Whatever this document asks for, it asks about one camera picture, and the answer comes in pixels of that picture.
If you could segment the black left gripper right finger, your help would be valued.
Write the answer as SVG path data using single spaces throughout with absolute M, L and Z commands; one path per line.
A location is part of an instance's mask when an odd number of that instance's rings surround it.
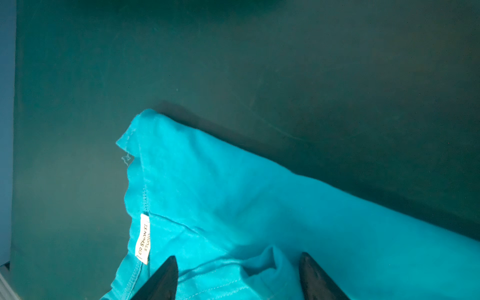
M 305 300 L 350 300 L 307 252 L 299 260 L 299 278 Z

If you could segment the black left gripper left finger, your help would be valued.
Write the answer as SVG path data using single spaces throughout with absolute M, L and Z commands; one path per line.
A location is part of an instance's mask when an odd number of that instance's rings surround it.
M 131 300 L 175 300 L 179 269 L 175 256 L 170 256 L 147 280 Z

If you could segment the teal printed t-shirt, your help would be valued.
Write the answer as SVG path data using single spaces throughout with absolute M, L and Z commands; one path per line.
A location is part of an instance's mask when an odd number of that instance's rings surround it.
M 130 164 L 127 255 L 107 300 L 171 256 L 179 300 L 300 300 L 308 253 L 352 300 L 477 300 L 478 241 L 297 175 L 147 109 L 117 141 Z

